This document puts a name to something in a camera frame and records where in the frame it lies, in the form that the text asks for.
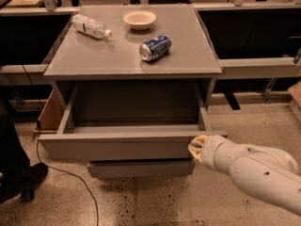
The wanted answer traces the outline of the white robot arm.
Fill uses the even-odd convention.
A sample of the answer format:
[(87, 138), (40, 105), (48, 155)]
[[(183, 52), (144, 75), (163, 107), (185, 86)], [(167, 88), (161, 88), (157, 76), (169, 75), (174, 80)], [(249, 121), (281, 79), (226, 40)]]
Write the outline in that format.
[(289, 153), (222, 136), (195, 137), (188, 150), (209, 170), (227, 174), (246, 195), (301, 215), (301, 175)]

